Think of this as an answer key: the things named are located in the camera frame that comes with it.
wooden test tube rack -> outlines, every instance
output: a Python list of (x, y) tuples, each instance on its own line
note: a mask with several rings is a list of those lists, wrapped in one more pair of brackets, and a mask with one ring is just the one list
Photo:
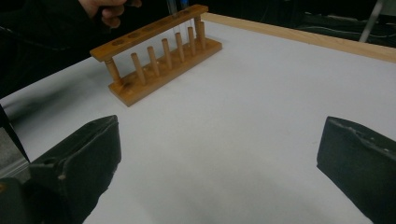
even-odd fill
[[(194, 5), (179, 11), (176, 16), (165, 17), (92, 49), (91, 56), (99, 62), (105, 62), (113, 78), (113, 83), (108, 86), (110, 90), (127, 106), (131, 106), (221, 50), (220, 42), (205, 37), (205, 25), (201, 21), (201, 15), (207, 11), (205, 6)], [(149, 46), (150, 63), (143, 66), (134, 52), (131, 57), (135, 71), (124, 77), (120, 76), (113, 60), (115, 55), (191, 19), (194, 19), (196, 36), (193, 28), (189, 27), (188, 43), (183, 44), (180, 33), (176, 33), (177, 48), (170, 50), (168, 40), (163, 39), (163, 56), (160, 58), (156, 58), (153, 47)]]

hand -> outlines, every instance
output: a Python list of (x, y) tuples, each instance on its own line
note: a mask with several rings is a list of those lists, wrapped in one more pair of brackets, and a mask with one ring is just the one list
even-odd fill
[[(96, 13), (102, 13), (102, 22), (111, 28), (120, 26), (120, 18), (124, 12), (123, 4), (127, 0), (78, 0), (82, 7), (87, 12), (88, 16), (93, 19)], [(141, 7), (141, 0), (130, 1), (130, 6)], [(105, 7), (101, 12), (98, 12), (99, 7)]]

wooden table edge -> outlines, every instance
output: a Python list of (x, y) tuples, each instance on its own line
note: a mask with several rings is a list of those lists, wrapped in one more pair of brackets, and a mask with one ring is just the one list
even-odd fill
[(240, 29), (245, 29), (265, 35), (278, 36), (290, 40), (296, 40), (307, 44), (336, 49), (343, 52), (358, 54), (386, 62), (396, 63), (396, 49), (361, 43), (327, 35), (318, 35), (304, 31), (292, 30), (289, 28), (269, 25), (265, 23), (246, 21), (237, 18), (221, 16), (213, 13), (202, 15), (205, 21), (212, 21), (218, 24), (228, 25)]

wooden rack top bar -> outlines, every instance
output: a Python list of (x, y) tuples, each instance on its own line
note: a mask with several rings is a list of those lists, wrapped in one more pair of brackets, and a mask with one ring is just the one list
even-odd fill
[(142, 43), (143, 41), (165, 32), (182, 22), (192, 18), (199, 17), (208, 11), (208, 7), (194, 5), (181, 10), (177, 13), (177, 17), (167, 16), (159, 21), (155, 21), (149, 25), (139, 28), (127, 35), (123, 35), (114, 39), (96, 49), (92, 49), (90, 54), (99, 62), (110, 60), (113, 56)]

white table surface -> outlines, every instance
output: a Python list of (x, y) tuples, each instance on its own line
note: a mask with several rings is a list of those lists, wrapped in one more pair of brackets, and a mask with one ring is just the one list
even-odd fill
[[(396, 139), (396, 63), (212, 22), (206, 34), (223, 50), (131, 107), (93, 58), (0, 103), (31, 160), (118, 116), (122, 162), (85, 223), (371, 223), (316, 157), (328, 116)], [(116, 57), (120, 72), (172, 36)]]

